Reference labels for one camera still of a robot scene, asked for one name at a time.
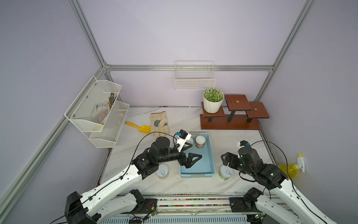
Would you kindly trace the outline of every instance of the green succulent plant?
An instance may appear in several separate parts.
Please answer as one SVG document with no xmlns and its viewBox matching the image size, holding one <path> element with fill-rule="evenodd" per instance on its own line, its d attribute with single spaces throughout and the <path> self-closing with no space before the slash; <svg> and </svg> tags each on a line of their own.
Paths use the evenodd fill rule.
<svg viewBox="0 0 358 224">
<path fill-rule="evenodd" d="M 224 98 L 224 95 L 220 90 L 209 89 L 209 90 L 205 90 L 204 97 L 210 102 L 219 102 Z"/>
</svg>

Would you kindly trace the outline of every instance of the wall-mounted wire basket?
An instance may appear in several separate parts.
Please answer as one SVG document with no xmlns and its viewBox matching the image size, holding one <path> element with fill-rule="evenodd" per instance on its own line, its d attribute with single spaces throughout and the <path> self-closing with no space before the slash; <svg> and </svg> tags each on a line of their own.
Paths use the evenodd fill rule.
<svg viewBox="0 0 358 224">
<path fill-rule="evenodd" d="M 206 90 L 215 88 L 213 61 L 176 61 L 175 89 Z"/>
<path fill-rule="evenodd" d="M 118 99 L 121 85 L 97 80 L 94 76 L 89 83 L 93 84 L 80 104 L 71 111 L 73 103 L 65 117 L 97 148 L 112 148 L 117 142 L 129 105 Z"/>
</svg>

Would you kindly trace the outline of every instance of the white flower pot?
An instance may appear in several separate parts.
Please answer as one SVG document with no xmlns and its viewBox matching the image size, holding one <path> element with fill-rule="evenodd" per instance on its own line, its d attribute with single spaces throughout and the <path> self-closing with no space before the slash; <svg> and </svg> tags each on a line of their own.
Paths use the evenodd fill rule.
<svg viewBox="0 0 358 224">
<path fill-rule="evenodd" d="M 214 114 L 219 111 L 221 104 L 223 103 L 223 100 L 220 100 L 219 102 L 210 102 L 209 100 L 204 98 L 204 110 L 208 113 Z"/>
</svg>

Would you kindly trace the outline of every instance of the potted plant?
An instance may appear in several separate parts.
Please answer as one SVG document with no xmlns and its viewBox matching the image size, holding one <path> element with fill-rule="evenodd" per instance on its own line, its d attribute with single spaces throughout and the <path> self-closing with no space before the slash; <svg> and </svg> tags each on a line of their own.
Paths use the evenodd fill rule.
<svg viewBox="0 0 358 224">
<path fill-rule="evenodd" d="M 217 89 L 209 89 L 204 92 L 204 110 L 208 113 L 216 113 L 224 100 L 224 94 Z"/>
</svg>

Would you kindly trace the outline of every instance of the yellow garden trowel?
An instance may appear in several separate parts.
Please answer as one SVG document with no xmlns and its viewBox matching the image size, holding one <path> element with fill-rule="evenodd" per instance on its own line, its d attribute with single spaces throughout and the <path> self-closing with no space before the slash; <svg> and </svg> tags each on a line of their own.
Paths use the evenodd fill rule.
<svg viewBox="0 0 358 224">
<path fill-rule="evenodd" d="M 129 126 L 132 126 L 134 128 L 138 128 L 140 132 L 144 132 L 144 133 L 150 133 L 150 126 L 147 126 L 147 125 L 143 125 L 142 127 L 138 127 L 137 125 L 135 124 L 132 124 L 128 121 L 126 121 L 126 124 L 129 125 Z"/>
</svg>

